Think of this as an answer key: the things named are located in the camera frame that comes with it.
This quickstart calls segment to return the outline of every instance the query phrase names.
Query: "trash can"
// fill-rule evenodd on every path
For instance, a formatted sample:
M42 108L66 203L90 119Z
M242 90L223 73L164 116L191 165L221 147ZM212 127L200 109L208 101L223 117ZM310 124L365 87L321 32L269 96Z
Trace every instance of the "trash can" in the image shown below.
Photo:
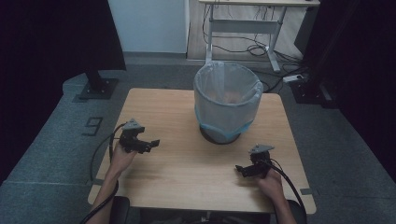
M256 117L263 85L237 63L210 62L195 75L195 116L203 136L229 144L245 132Z

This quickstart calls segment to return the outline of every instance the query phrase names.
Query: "table leg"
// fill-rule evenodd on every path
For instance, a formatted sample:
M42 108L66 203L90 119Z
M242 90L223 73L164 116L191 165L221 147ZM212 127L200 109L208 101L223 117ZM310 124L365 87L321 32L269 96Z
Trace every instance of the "table leg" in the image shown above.
M280 68L279 68L279 64L277 63L276 56L274 54L274 48L276 45L277 38L279 37L280 28L282 27L283 19L285 18L285 14L286 14L286 7L282 7L280 17L277 20L274 37L271 39L271 43L270 43L269 47L266 47L268 58L271 62L271 65L273 66L274 72L276 72L276 73L280 72Z
M206 59L205 63L212 61L212 21L213 21L213 7L210 5L210 18L209 18L209 31L207 34L207 46L206 46Z

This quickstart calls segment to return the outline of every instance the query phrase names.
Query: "human hand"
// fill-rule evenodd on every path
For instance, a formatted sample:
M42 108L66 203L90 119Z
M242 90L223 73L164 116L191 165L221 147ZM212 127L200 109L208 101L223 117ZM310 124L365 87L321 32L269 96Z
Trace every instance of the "human hand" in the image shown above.
M273 202L283 200L285 198L281 176L274 169L271 168L265 178L257 176L255 179L262 193L269 197Z
M108 172L120 176L120 174L132 163L136 154L137 151L132 151L130 153L126 152L123 146L117 142L113 150L113 159L111 160Z

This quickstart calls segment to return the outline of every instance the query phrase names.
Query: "wooden table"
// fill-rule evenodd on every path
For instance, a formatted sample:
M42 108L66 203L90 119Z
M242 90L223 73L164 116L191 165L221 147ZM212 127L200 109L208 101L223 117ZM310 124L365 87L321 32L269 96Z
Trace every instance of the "wooden table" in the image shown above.
M120 177L118 195L131 206L272 213L251 178L244 178L234 166L249 166L248 151L256 144L272 145L277 160L297 190L309 189L299 153L281 99L264 94L257 116L246 133L229 145L207 142L194 114L193 91L132 89L120 113L118 125L131 118L146 127L138 138L161 139L150 153L138 154ZM103 158L97 179L104 179L109 166ZM284 181L285 195L295 197ZM100 186L92 186L93 203ZM312 195L302 195L308 214L316 211Z
M277 37L285 18L287 7L318 7L319 0L199 0L200 3L210 5L209 30L206 46L206 58L208 63L212 61L212 33L245 33L245 34L269 34L274 35L271 43L266 47L267 55L275 72L280 72L279 65L274 54ZM213 18L215 5L237 5L237 6L272 6L282 7L277 21L239 21L239 20L217 20Z

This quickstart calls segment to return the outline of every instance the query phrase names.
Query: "black curtain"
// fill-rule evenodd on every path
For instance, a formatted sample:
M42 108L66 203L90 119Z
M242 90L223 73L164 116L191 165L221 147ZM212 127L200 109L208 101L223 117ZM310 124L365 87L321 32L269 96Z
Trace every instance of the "black curtain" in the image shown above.
M70 77L125 70L106 0L0 3L1 180L18 162L63 95Z
M396 180L395 15L386 0L321 1L304 59Z

